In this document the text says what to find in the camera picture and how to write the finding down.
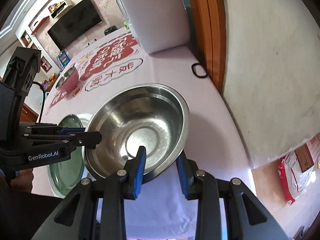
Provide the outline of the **left human hand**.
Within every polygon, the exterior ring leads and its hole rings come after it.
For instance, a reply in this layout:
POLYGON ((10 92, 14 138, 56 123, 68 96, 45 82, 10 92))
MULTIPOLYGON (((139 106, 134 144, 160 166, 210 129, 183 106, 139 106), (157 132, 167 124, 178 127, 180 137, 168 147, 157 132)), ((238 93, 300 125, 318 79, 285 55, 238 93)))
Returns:
POLYGON ((20 170, 18 176, 11 181, 11 187, 18 191, 31 193, 33 189, 33 169, 20 170))

